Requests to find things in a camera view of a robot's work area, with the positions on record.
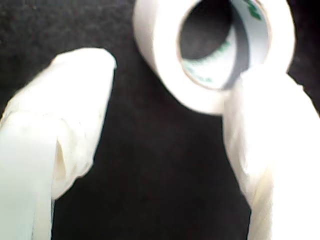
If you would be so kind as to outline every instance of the tape roll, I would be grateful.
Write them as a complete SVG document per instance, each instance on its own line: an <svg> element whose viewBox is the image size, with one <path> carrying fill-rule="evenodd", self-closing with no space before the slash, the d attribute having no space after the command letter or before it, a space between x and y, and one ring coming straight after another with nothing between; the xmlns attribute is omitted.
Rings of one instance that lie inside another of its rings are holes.
<svg viewBox="0 0 320 240"><path fill-rule="evenodd" d="M241 72L261 63L288 70L295 48L294 24L285 0L230 0L233 24L226 41L203 59L183 59L180 32L200 2L137 0L133 32L146 62L182 105L219 115Z"/></svg>

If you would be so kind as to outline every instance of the tape core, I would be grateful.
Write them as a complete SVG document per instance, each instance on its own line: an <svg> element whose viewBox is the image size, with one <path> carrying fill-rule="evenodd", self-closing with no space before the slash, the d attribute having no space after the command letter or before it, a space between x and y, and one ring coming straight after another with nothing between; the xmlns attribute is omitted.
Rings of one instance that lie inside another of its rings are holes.
<svg viewBox="0 0 320 240"><path fill-rule="evenodd" d="M200 59L185 59L180 51L177 53L185 74L206 89L231 88L242 72L264 62L270 47L269 23L262 5L257 0L230 0L230 3L232 25L218 49Z"/></svg>

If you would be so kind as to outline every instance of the white fabric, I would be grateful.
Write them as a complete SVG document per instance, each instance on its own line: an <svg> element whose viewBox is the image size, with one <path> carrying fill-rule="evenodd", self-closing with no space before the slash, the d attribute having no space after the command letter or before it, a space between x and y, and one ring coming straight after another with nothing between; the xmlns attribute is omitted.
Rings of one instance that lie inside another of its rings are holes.
<svg viewBox="0 0 320 240"><path fill-rule="evenodd" d="M13 227L20 229L16 232L23 237L0 239L30 240L30 225L34 240L50 239L51 200L63 195L93 164L115 67L115 58L104 49L81 48L63 53L9 101L0 121L0 192L11 189L9 192L17 198L25 197L16 219L26 218L20 226L17 223ZM43 148L48 148L47 155ZM17 157L19 151L28 154ZM41 169L46 174L38 174ZM35 186L42 182L47 183L46 187ZM29 188L23 190L22 184ZM14 196L7 199L17 200ZM6 203L0 202L0 208L5 209ZM8 215L2 214L0 222ZM14 221L2 227L9 229L13 224Z"/></svg>
<svg viewBox="0 0 320 240"><path fill-rule="evenodd" d="M224 111L227 156L252 209L248 240L320 239L320 119L303 87L252 68Z"/></svg>

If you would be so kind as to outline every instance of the black background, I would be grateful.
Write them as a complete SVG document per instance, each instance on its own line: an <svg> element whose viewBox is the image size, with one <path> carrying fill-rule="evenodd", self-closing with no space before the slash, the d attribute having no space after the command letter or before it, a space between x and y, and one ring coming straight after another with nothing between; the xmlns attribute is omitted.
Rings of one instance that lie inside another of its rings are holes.
<svg viewBox="0 0 320 240"><path fill-rule="evenodd" d="M212 44L197 44L190 24L185 56L210 52L228 32L228 2L210 3L214 20L197 36L211 36ZM297 35L289 74L320 110L316 3L289 4ZM166 91L136 48L133 6L134 0L38 0L32 9L0 0L1 111L58 53L104 47L118 63L94 166L56 202L53 240L245 240L250 209L225 154L221 118L192 112Z"/></svg>

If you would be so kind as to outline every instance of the black surface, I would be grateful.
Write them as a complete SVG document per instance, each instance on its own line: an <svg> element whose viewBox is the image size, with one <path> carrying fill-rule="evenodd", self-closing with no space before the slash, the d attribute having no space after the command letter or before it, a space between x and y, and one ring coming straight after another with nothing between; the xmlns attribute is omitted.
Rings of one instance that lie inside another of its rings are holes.
<svg viewBox="0 0 320 240"><path fill-rule="evenodd" d="M104 47L118 62L95 164L56 202L53 239L246 239L250 210L221 118L181 106L143 61L132 37L134 0L17 2L0 0L1 109L58 53ZM316 4L290 4L297 47L289 73L320 110Z"/></svg>

